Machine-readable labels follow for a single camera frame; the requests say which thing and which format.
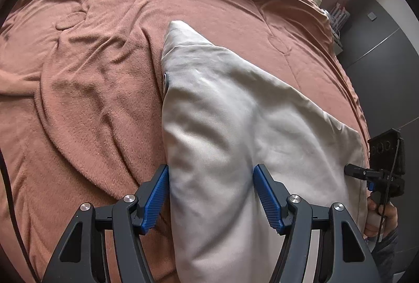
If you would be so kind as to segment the person's right hand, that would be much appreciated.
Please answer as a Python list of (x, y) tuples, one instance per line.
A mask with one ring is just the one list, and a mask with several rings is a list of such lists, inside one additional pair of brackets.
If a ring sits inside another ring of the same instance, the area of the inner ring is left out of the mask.
[(366, 237), (383, 236), (383, 238), (386, 238), (389, 233), (397, 228), (398, 210), (391, 202), (388, 202), (386, 206), (378, 206), (371, 197), (368, 197), (367, 208), (368, 214), (363, 231)]

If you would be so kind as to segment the person's right forearm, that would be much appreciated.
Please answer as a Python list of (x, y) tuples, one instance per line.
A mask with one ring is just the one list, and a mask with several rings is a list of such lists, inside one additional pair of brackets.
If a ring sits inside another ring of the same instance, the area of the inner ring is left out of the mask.
[(397, 243), (398, 228), (395, 228), (375, 246), (371, 253), (382, 282), (393, 282), (393, 263)]

